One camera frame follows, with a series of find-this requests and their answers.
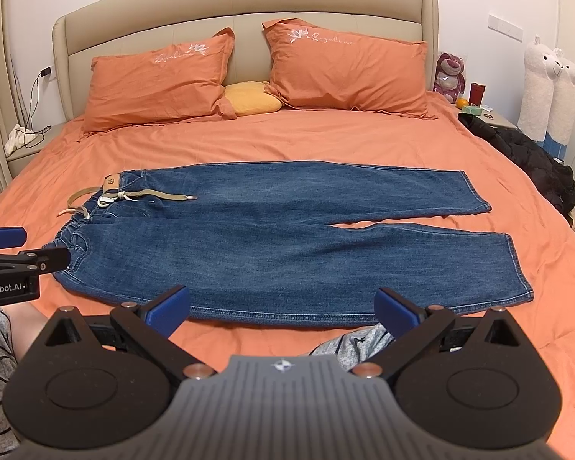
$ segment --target light switch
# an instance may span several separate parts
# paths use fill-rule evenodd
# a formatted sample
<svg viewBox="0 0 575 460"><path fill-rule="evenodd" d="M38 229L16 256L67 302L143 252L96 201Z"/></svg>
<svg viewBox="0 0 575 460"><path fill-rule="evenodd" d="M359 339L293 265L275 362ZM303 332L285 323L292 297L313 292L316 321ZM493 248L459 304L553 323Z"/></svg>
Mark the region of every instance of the light switch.
<svg viewBox="0 0 575 460"><path fill-rule="evenodd" d="M524 29L503 19L499 19L492 14L488 16L488 27L517 41L522 41L524 37Z"/></svg>

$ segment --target stuffed toy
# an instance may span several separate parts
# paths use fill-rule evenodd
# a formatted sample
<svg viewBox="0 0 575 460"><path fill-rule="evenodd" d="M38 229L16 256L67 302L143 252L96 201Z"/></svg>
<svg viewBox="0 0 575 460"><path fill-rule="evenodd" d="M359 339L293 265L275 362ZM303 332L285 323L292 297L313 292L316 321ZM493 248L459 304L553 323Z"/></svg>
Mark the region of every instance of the stuffed toy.
<svg viewBox="0 0 575 460"><path fill-rule="evenodd" d="M517 126L531 140L543 145L554 96L554 83L562 72L555 53L535 36L524 52L524 96Z"/></svg>
<svg viewBox="0 0 575 460"><path fill-rule="evenodd" d="M575 64L562 57L562 52L557 55L562 64L562 73L554 85L543 148L550 156L564 161L575 122Z"/></svg>
<svg viewBox="0 0 575 460"><path fill-rule="evenodd" d="M464 61L455 55L442 53L437 60L434 91L442 94L452 104L464 93Z"/></svg>

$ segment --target pillow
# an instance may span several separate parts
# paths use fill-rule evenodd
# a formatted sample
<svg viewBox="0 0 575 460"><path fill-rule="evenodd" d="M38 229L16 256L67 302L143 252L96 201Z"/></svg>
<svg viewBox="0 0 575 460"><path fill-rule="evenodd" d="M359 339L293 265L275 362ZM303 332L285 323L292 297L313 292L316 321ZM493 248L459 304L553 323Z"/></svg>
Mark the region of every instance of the pillow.
<svg viewBox="0 0 575 460"><path fill-rule="evenodd" d="M267 92L285 104L436 117L426 96L426 42L336 32L300 19L262 27L273 59Z"/></svg>
<svg viewBox="0 0 575 460"><path fill-rule="evenodd" d="M234 47L229 27L193 43L95 57L84 133L210 116L235 119L221 85Z"/></svg>
<svg viewBox="0 0 575 460"><path fill-rule="evenodd" d="M264 92L264 83L245 81L225 87L225 97L230 101L237 116L251 116L277 112L281 101Z"/></svg>

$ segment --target green soap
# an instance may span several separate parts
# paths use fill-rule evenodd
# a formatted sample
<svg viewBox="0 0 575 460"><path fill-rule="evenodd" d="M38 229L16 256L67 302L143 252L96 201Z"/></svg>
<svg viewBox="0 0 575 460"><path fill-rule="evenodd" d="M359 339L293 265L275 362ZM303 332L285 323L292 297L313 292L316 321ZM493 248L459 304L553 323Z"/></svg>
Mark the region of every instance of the green soap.
<svg viewBox="0 0 575 460"><path fill-rule="evenodd" d="M483 109L481 107L477 107L476 105L465 105L462 107L462 112L466 112L467 114L472 114L474 116L481 116Z"/></svg>

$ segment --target jeans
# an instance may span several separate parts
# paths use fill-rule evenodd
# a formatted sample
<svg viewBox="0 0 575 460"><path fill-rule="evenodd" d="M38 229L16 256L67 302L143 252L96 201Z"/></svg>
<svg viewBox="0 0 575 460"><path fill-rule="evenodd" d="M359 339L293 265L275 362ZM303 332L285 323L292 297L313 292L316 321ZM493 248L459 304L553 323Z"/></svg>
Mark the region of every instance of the jeans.
<svg viewBox="0 0 575 460"><path fill-rule="evenodd" d="M98 193L90 218L73 216L52 243L71 250L54 273L64 287L145 303L184 284L193 318L326 327L374 324L381 286L459 313L532 298L504 233L329 225L488 211L462 172L305 162L121 173L120 190L143 188L198 200L102 209Z"/></svg>

